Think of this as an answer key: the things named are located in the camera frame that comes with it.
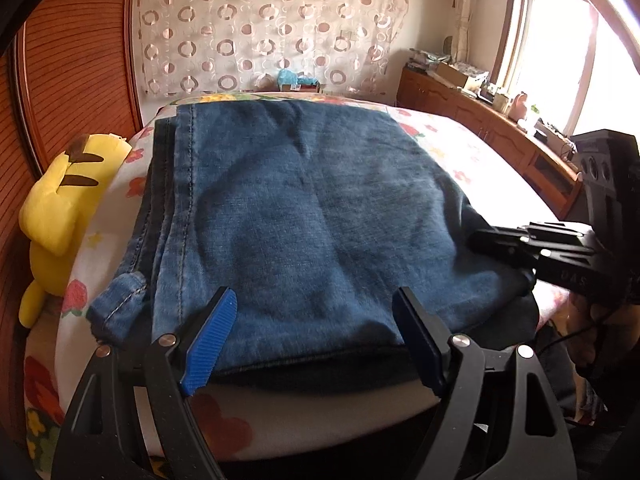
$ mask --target patterned curtain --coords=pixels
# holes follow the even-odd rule
[[[338,94],[383,94],[408,0],[137,0],[151,94],[274,86],[289,68]]]
[[[476,0],[456,0],[456,30],[453,35],[451,54],[454,61],[466,62],[469,54],[469,25]]]

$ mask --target pikachu plush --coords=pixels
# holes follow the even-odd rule
[[[23,326],[34,325],[46,293],[64,296],[84,232],[130,149],[113,134],[78,137],[31,188],[18,217],[34,278],[20,302]]]

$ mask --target window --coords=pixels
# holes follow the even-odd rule
[[[566,136],[600,128],[634,134],[640,75],[626,48],[587,0],[518,0],[498,85]]]

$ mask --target wall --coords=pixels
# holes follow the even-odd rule
[[[469,63],[491,70],[504,25],[507,0],[478,0],[469,30]]]
[[[398,91],[402,67],[410,56],[409,48],[442,51],[442,43],[453,35],[455,11],[453,0],[409,0],[409,12],[394,41],[388,66],[388,104]]]
[[[409,47],[425,50],[442,49],[444,38],[453,32],[454,11],[453,0],[409,0],[409,9],[404,17],[402,29],[392,43],[389,53],[387,79],[385,83],[384,100],[392,104],[395,100],[402,67],[409,57]],[[132,23],[137,23],[139,9],[132,10]],[[133,37],[138,36],[138,29],[134,24]],[[134,46],[134,65],[136,73],[142,66],[142,49]],[[158,108],[171,101],[174,97],[156,97],[147,94],[145,81],[137,78],[136,87],[140,101],[143,122],[151,120]]]

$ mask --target jeans seam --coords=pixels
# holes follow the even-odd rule
[[[136,294],[139,294],[140,292],[142,292],[143,290],[146,289],[146,283],[145,285],[141,286],[140,288],[137,288],[136,290],[134,290],[132,293],[130,293],[124,300],[122,300],[118,306],[116,308],[114,308],[111,313],[104,319],[104,321],[102,322],[102,329],[104,330],[107,327],[107,323],[109,322],[109,320],[111,319],[111,316],[113,316],[113,314],[115,314],[119,308],[121,306],[123,306],[125,303],[127,303],[127,301],[129,301],[132,296],[135,296]]]
[[[158,237],[158,243],[156,244],[156,255],[158,256],[158,264],[156,265],[156,256],[154,256],[154,260],[151,263],[151,283],[150,283],[150,287],[149,287],[149,292],[153,295],[152,296],[152,300],[154,298],[154,296],[156,295],[156,289],[158,288],[158,276],[156,275],[156,268],[158,271],[158,274],[160,273],[160,265],[162,262],[162,253],[164,252],[164,245],[166,244],[166,240],[164,241],[164,244],[162,245],[162,247],[160,246],[160,241],[163,238],[166,238],[163,235],[163,228],[165,227],[164,225],[164,218],[168,215],[168,197],[169,194],[171,193],[171,190],[169,190],[169,176],[170,176],[170,172],[167,170],[167,168],[169,167],[169,156],[173,155],[173,153],[171,153],[171,150],[169,150],[169,140],[168,138],[165,139],[164,142],[164,215],[162,217],[162,223],[160,224],[160,234]]]
[[[189,112],[189,207],[187,209],[187,217],[185,218],[184,229],[182,231],[182,249],[180,253],[180,269],[178,279],[178,325],[182,324],[182,283],[184,281],[184,257],[186,253],[187,233],[189,231],[189,224],[191,222],[191,207],[193,206],[193,105],[190,106]]]
[[[153,176],[153,167],[150,167],[151,171],[148,174],[148,179],[147,180],[153,180],[152,176]],[[142,225],[142,229],[140,232],[140,236],[138,237],[138,242],[136,243],[136,247],[133,249],[133,254],[132,254],[132,259],[131,259],[131,263],[128,267],[127,272],[132,272],[133,269],[136,268],[136,265],[138,264],[138,260],[140,259],[140,251],[142,250],[142,244],[145,241],[145,237],[146,237],[146,231],[148,230],[149,227],[149,217],[151,215],[151,203],[153,200],[153,186],[151,185],[150,182],[145,181],[145,192],[147,192],[147,187],[146,185],[149,184],[150,188],[148,189],[148,192],[151,194],[150,200],[149,200],[149,207],[146,210],[146,215],[145,215],[145,222]]]

